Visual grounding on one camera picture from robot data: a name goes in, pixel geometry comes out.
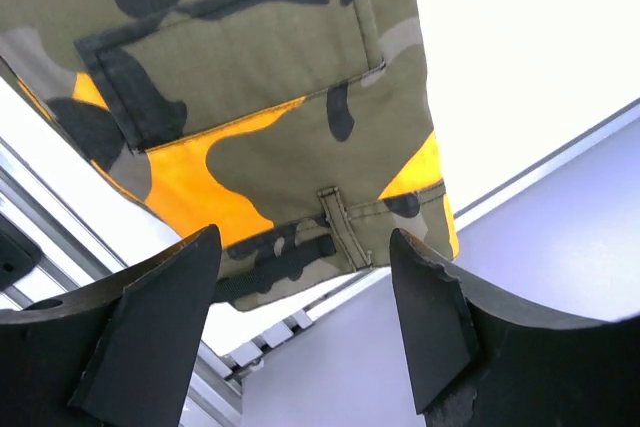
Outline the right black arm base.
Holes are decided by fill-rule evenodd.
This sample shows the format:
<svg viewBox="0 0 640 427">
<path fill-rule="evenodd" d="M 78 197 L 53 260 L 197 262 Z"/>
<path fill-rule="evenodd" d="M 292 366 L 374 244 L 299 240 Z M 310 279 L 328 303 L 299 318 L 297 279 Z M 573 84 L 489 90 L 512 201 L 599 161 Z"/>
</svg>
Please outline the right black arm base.
<svg viewBox="0 0 640 427">
<path fill-rule="evenodd" d="M 0 288 L 6 291 L 41 262 L 41 248 L 4 215 L 0 218 Z"/>
</svg>

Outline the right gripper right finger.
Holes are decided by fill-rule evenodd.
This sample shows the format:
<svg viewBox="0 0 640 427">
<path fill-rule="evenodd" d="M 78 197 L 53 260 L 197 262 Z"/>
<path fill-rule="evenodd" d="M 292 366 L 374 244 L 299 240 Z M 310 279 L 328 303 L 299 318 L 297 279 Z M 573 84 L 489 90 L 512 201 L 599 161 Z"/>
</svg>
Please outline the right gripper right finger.
<svg viewBox="0 0 640 427">
<path fill-rule="evenodd" d="M 635 426 L 639 319 L 602 321 L 526 300 L 390 238 L 416 411 L 429 426 Z"/>
</svg>

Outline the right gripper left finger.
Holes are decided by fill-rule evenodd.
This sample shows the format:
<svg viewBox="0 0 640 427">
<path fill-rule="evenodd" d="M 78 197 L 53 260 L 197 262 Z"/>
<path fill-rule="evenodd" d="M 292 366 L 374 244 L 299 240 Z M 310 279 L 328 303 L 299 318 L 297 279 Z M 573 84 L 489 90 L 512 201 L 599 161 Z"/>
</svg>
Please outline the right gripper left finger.
<svg viewBox="0 0 640 427">
<path fill-rule="evenodd" d="M 220 260 L 210 225 L 106 278 L 2 311 L 2 425 L 179 425 Z"/>
</svg>

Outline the camouflage yellow green trousers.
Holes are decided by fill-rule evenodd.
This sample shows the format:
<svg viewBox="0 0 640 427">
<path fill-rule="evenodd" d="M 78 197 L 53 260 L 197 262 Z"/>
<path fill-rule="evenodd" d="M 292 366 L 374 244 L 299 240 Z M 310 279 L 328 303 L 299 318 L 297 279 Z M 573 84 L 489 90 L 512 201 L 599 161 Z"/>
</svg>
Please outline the camouflage yellow green trousers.
<svg viewBox="0 0 640 427">
<path fill-rule="evenodd" d="M 1 74 L 124 198 L 220 231 L 251 311 L 459 252 L 417 0 L 1 0 Z"/>
</svg>

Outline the aluminium frame rail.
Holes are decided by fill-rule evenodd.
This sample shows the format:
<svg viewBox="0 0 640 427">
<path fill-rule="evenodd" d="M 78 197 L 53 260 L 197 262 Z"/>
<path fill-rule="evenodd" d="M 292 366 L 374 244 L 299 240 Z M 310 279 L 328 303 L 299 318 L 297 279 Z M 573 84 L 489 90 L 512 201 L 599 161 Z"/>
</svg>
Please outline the aluminium frame rail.
<svg viewBox="0 0 640 427">
<path fill-rule="evenodd" d="M 430 426 L 635 426 L 639 320 L 511 294 L 404 229 L 391 276 L 414 404 Z M 1 314 L 1 421 L 174 426 L 205 310 L 223 291 L 208 227 L 71 292 Z"/>
</svg>

